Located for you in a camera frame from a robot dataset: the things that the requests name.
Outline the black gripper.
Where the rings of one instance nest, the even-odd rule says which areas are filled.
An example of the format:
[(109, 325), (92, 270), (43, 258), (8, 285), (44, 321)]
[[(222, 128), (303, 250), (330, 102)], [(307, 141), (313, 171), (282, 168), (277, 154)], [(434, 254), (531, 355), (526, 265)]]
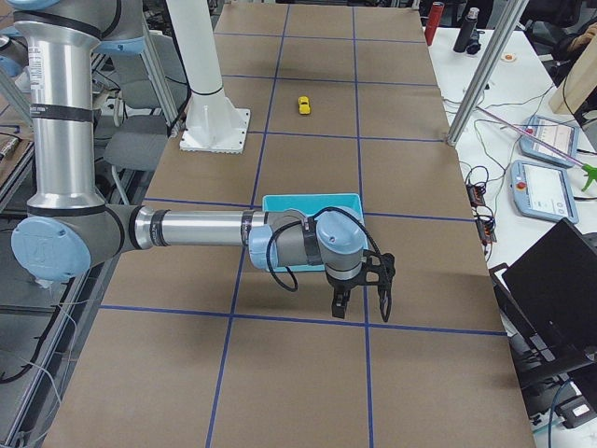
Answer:
[(333, 288), (333, 299), (331, 303), (332, 316), (343, 319), (350, 302), (351, 291), (361, 286), (360, 279), (356, 276), (351, 279), (341, 280), (331, 275), (326, 276), (327, 282)]

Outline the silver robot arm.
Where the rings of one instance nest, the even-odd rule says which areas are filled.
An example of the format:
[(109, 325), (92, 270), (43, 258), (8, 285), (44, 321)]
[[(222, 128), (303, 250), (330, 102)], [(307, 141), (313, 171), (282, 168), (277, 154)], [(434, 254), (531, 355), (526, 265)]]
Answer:
[(280, 213), (175, 212), (110, 205), (95, 189), (91, 54), (102, 44), (139, 53), (138, 1), (16, 1), (14, 24), (28, 45), (35, 133), (35, 195), (13, 231), (18, 263), (64, 282), (122, 253), (169, 245), (245, 246), (263, 270), (320, 265), (335, 317), (367, 280), (367, 240), (353, 213), (327, 207), (311, 217)]

